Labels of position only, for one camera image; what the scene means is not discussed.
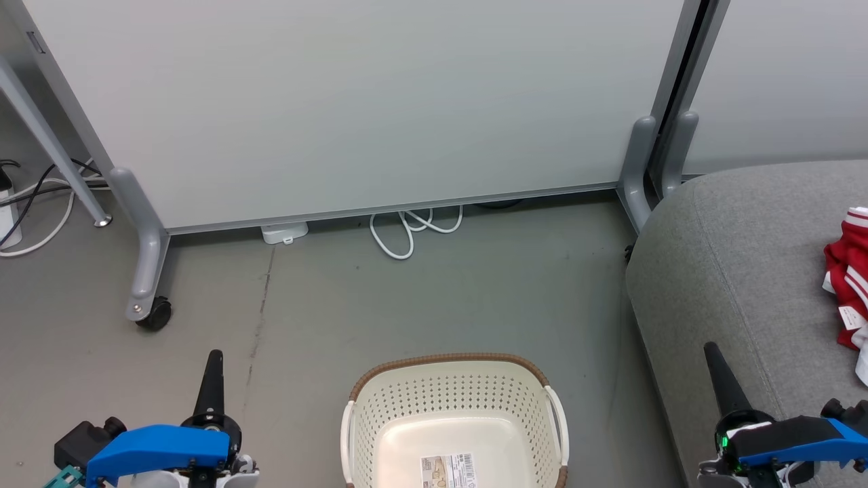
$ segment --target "basket handle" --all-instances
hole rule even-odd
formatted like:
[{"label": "basket handle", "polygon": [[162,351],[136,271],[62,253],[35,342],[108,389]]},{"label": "basket handle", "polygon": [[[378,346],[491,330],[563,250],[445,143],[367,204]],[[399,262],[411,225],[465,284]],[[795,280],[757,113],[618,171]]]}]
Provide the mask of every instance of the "basket handle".
[{"label": "basket handle", "polygon": [[340,420],[340,465],[344,470],[344,480],[352,483],[352,466],[350,465],[350,423],[352,408],[356,402],[350,400],[344,408],[344,417]]},{"label": "basket handle", "polygon": [[561,444],[561,466],[565,466],[569,462],[569,429],[567,429],[567,416],[563,412],[561,399],[557,398],[555,390],[553,390],[551,386],[546,385],[545,392],[549,395],[549,402],[551,402],[552,408],[555,409],[557,431],[560,433],[561,437],[558,439]]}]

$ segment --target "clothing tag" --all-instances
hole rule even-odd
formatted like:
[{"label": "clothing tag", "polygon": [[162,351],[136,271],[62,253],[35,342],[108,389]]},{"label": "clothing tag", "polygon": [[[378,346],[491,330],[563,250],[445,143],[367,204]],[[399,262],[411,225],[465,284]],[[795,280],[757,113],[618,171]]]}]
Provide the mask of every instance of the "clothing tag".
[{"label": "clothing tag", "polygon": [[825,272],[825,278],[823,278],[823,289],[835,294],[835,288],[832,288],[832,274],[828,271]]},{"label": "clothing tag", "polygon": [[844,327],[848,331],[868,326],[868,320],[859,315],[859,312],[853,307],[838,307],[838,312],[841,314],[841,320],[844,321]]}]

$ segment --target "whiteboard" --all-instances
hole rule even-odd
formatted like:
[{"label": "whiteboard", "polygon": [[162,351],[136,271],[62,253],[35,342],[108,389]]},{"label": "whiteboard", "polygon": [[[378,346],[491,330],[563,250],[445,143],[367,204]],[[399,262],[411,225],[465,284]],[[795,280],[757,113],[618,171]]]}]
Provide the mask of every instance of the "whiteboard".
[{"label": "whiteboard", "polygon": [[23,0],[166,228],[617,181],[680,0]]},{"label": "whiteboard", "polygon": [[868,158],[868,3],[733,0],[691,110],[685,174]]}]

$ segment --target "caster wheel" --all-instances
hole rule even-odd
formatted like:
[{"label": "caster wheel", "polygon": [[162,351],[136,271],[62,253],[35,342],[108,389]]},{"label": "caster wheel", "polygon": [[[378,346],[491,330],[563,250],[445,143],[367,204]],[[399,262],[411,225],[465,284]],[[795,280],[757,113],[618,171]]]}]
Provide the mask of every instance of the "caster wheel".
[{"label": "caster wheel", "polygon": [[135,324],[143,329],[156,332],[166,326],[168,320],[172,318],[172,304],[164,296],[154,298],[154,304],[151,305],[151,313],[142,320],[137,320]]}]

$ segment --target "gray sofa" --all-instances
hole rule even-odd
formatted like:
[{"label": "gray sofa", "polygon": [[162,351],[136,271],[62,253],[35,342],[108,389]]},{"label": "gray sofa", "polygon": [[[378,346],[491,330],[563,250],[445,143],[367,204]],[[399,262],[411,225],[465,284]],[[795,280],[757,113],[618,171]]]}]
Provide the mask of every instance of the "gray sofa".
[{"label": "gray sofa", "polygon": [[[820,286],[823,246],[848,207],[868,204],[868,161],[788,163],[706,175],[651,214],[627,286],[690,486],[714,457],[719,418],[702,352],[714,340],[754,408],[819,415],[825,402],[868,399],[858,353],[838,343],[834,296]],[[809,484],[868,486],[824,464]]]}]

